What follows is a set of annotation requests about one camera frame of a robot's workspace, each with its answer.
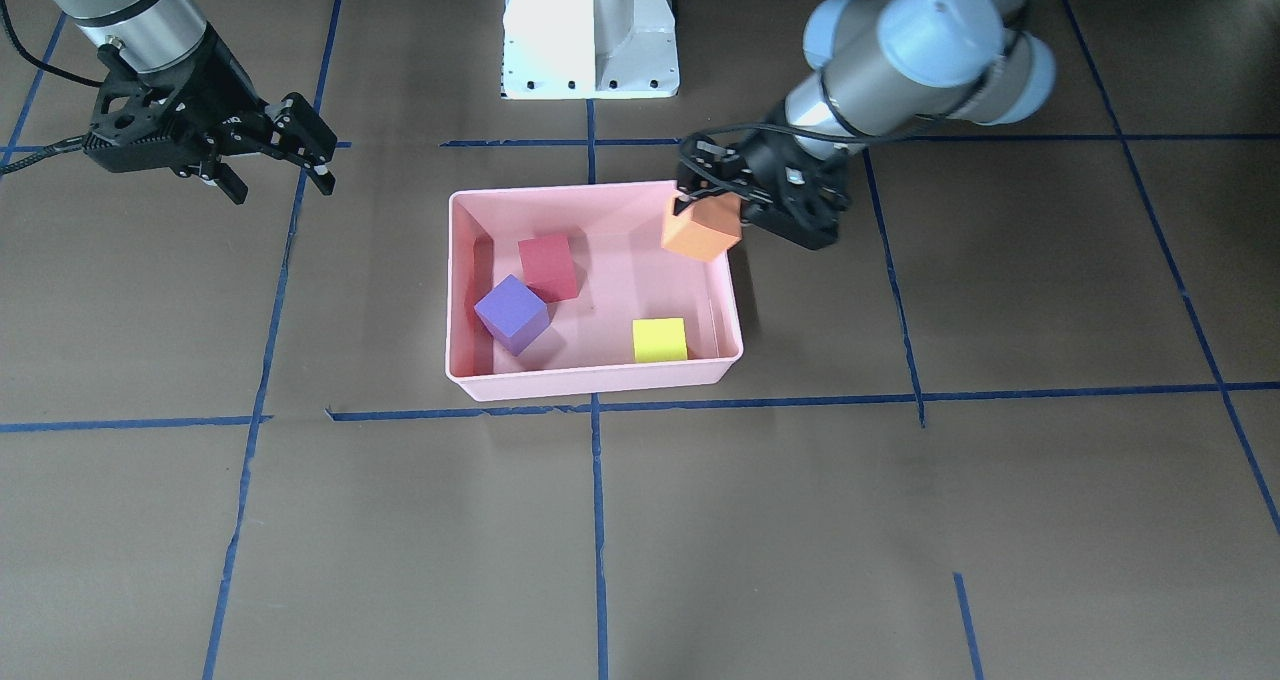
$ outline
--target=toy block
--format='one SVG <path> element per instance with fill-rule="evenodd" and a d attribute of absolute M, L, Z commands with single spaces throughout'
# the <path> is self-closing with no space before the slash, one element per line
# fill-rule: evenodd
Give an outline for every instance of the toy block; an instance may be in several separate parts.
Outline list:
<path fill-rule="evenodd" d="M 480 321 L 511 355 L 520 355 L 552 324 L 547 304 L 530 288 L 507 275 L 475 307 Z"/>
<path fill-rule="evenodd" d="M 672 252 L 709 263 L 742 238 L 742 198 L 736 193 L 704 197 L 680 215 L 675 209 L 672 196 L 662 220 L 662 247 Z"/>
<path fill-rule="evenodd" d="M 520 241 L 520 264 L 525 284 L 544 302 L 577 297 L 577 271 L 568 252 L 568 237 L 541 236 Z"/>
<path fill-rule="evenodd" d="M 684 318 L 631 320 L 631 341 L 636 362 L 689 360 Z"/>

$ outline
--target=robotic arm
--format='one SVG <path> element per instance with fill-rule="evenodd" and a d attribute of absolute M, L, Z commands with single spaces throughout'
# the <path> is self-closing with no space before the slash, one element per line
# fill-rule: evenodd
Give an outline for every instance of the robotic arm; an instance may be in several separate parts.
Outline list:
<path fill-rule="evenodd" d="M 1056 68 L 1050 47 L 1023 29 L 1033 1 L 823 1 L 804 36 L 814 73 L 763 123 L 712 128 L 680 145 L 676 214 L 739 193 L 744 223 L 809 250 L 829 246 L 850 202 L 850 155 L 948 118 L 997 125 L 1041 108 Z M 712 137 L 748 131 L 737 143 Z"/>
<path fill-rule="evenodd" d="M 108 76 L 88 132 L 45 156 L 83 150 L 113 173 L 169 168 L 239 205 L 248 188 L 224 159 L 261 152 L 333 192 L 333 129 L 297 92 L 268 105 L 193 0 L 54 1 L 97 47 Z"/>

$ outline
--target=pink bin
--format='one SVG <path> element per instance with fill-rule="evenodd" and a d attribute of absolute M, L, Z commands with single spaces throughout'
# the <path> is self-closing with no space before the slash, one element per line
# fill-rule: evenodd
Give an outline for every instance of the pink bin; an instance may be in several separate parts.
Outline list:
<path fill-rule="evenodd" d="M 716 383 L 742 357 L 724 255 L 699 263 L 659 247 L 675 183 L 463 191 L 449 198 L 445 374 L 477 401 Z M 581 293 L 549 306 L 550 328 L 518 357 L 472 310 L 521 277 L 518 242 L 564 233 Z M 631 320 L 684 318 L 689 360 L 636 365 Z"/>

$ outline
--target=red cube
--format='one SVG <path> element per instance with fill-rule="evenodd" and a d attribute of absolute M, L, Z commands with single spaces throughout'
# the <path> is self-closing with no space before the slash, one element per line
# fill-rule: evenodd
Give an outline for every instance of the red cube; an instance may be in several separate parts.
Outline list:
<path fill-rule="evenodd" d="M 520 264 L 525 269 L 525 284 L 543 302 L 577 297 L 577 270 L 568 251 L 567 236 L 541 236 L 520 241 Z"/>

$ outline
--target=orange cube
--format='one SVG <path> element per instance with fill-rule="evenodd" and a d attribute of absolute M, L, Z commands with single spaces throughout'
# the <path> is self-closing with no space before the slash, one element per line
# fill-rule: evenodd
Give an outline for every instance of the orange cube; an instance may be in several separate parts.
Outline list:
<path fill-rule="evenodd" d="M 662 247 L 671 252 L 709 263 L 742 238 L 742 198 L 736 193 L 704 197 L 680 215 L 675 210 L 672 196 L 662 219 Z"/>

